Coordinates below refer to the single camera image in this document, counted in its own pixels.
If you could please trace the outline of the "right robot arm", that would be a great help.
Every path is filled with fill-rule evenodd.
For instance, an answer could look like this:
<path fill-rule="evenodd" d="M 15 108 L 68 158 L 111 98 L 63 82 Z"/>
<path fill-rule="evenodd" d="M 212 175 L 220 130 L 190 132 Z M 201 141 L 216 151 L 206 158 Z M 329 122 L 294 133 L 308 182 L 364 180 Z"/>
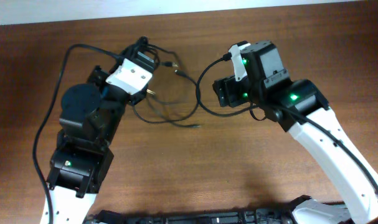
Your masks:
<path fill-rule="evenodd" d="M 294 222 L 378 223 L 378 173 L 340 125 L 326 97 L 307 79 L 292 80 L 277 47 L 269 40 L 232 45 L 222 57 L 232 76 L 216 80 L 221 106 L 251 103 L 278 123 L 316 160 L 345 206 L 333 208 L 311 198 L 291 211 Z"/>

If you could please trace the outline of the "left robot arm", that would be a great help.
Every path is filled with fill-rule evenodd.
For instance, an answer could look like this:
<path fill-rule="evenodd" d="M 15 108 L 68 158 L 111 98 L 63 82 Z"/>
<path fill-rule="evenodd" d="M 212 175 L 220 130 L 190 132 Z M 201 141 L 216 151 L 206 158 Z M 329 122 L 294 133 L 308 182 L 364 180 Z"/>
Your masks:
<path fill-rule="evenodd" d="M 84 222 L 113 160 L 109 146 L 125 108 L 146 96 L 155 67 L 141 52 L 122 56 L 110 71 L 96 66 L 64 93 L 41 223 Z"/>

